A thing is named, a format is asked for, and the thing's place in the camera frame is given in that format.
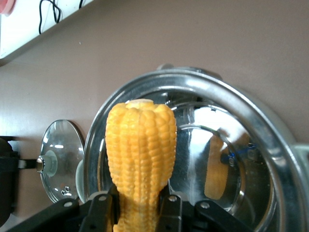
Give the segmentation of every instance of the black cable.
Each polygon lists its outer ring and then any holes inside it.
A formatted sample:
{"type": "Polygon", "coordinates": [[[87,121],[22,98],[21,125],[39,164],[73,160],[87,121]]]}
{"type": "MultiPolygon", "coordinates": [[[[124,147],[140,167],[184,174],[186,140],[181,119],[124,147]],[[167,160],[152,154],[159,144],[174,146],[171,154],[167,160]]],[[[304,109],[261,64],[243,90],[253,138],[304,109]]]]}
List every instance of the black cable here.
{"type": "Polygon", "coordinates": [[[79,2],[79,9],[81,9],[81,7],[83,6],[83,1],[84,1],[84,0],[81,0],[81,1],[79,2]]]}
{"type": "Polygon", "coordinates": [[[42,33],[41,27],[42,27],[42,2],[43,1],[48,1],[53,5],[53,13],[54,13],[55,23],[59,23],[60,17],[61,17],[61,9],[57,6],[56,0],[40,0],[40,5],[39,5],[39,13],[40,13],[39,34],[42,33]]]}

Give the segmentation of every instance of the white surface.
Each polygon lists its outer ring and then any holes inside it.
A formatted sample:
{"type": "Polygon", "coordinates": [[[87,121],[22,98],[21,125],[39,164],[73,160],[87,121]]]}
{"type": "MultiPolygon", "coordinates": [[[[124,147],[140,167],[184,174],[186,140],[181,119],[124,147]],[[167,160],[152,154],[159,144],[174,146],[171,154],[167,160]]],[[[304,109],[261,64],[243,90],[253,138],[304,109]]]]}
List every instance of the white surface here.
{"type": "MultiPolygon", "coordinates": [[[[84,0],[83,6],[91,1],[93,0],[84,0]]],[[[56,1],[62,11],[60,22],[79,10],[79,2],[80,0],[56,1]]],[[[1,15],[0,59],[39,35],[39,5],[40,0],[16,0],[12,13],[8,16],[1,15]]],[[[42,2],[42,33],[55,24],[52,4],[44,0],[42,2]]]]}

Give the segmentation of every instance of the metal pot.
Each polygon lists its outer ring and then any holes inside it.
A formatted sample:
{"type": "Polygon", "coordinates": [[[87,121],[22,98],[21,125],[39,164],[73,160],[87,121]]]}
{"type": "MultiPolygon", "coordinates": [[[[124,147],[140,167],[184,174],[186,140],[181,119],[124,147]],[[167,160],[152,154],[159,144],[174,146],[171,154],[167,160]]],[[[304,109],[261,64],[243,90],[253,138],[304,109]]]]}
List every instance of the metal pot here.
{"type": "Polygon", "coordinates": [[[261,102],[202,69],[161,69],[118,89],[98,111],[85,143],[84,195],[111,184],[104,143],[106,119],[119,102],[148,98],[176,116],[178,142],[171,191],[194,204],[213,199],[255,231],[309,231],[309,146],[297,145],[261,102]],[[216,136],[228,169],[222,196],[205,195],[210,142],[216,136]]]}

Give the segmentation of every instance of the pink object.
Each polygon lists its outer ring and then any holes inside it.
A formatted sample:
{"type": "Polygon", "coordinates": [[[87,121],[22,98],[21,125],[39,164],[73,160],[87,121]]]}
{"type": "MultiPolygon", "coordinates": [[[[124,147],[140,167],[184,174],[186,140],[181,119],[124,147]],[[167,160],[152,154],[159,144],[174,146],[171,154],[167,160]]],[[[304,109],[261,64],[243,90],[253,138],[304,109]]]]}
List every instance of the pink object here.
{"type": "Polygon", "coordinates": [[[0,14],[9,15],[15,0],[0,0],[0,14]]]}

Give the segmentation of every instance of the brown surface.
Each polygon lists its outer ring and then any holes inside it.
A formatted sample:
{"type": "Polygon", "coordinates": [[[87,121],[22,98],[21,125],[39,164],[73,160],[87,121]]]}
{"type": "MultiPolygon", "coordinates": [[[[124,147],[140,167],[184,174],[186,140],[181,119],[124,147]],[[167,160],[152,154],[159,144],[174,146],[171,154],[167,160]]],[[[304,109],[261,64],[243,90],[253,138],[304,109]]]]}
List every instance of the brown surface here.
{"type": "MultiPolygon", "coordinates": [[[[14,148],[27,159],[56,119],[86,137],[110,94],[169,62],[220,74],[308,143],[308,25],[305,0],[96,0],[0,61],[0,134],[18,136],[14,148]]],[[[50,204],[39,175],[21,171],[15,214],[50,204]]]]}

